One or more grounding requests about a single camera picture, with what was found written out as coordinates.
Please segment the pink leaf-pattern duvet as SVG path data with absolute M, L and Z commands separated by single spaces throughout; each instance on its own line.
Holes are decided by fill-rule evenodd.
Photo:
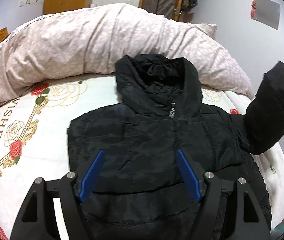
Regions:
M 215 24 L 176 22 L 129 4 L 35 18 L 0 43 L 0 106 L 34 83 L 85 73 L 110 74 L 125 55 L 183 57 L 203 85 L 253 98 L 249 77 L 216 40 Z

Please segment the black hooded puffer jacket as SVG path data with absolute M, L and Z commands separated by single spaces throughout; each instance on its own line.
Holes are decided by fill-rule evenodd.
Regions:
M 115 68 L 122 102 L 79 116 L 68 128 L 71 170 L 105 153 L 82 204 L 93 236 L 185 239 L 199 205 L 176 164 L 178 149 L 218 178 L 246 178 L 270 224 L 269 194 L 253 157 L 284 136 L 284 64 L 264 75 L 244 115 L 203 103 L 198 72 L 185 58 L 124 56 Z

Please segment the grey wall panel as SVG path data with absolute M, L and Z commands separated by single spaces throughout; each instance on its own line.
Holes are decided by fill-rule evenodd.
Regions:
M 253 0 L 251 19 L 278 30 L 280 21 L 280 4 L 270 0 Z

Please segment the white rose-print bed blanket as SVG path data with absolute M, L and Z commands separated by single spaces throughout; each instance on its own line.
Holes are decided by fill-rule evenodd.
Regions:
M 220 108 L 244 115 L 252 101 Z M 60 239 L 54 198 L 69 239 L 96 239 L 78 198 L 78 168 L 69 166 L 68 128 L 79 116 L 121 102 L 115 73 L 65 84 L 41 82 L 0 107 L 0 239 Z M 192 198 L 199 208 L 185 239 L 224 239 L 237 225 L 248 230 L 239 229 L 233 239 L 270 238 L 284 218 L 279 141 L 253 159 L 269 194 L 271 223 L 246 178 L 226 180 L 204 170 L 205 195 L 200 202 Z

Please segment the hanging dark bags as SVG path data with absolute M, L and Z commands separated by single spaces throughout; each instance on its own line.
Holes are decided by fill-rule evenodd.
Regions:
M 181 11 L 183 12 L 189 12 L 192 8 L 194 8 L 197 5 L 197 0 L 183 0 Z

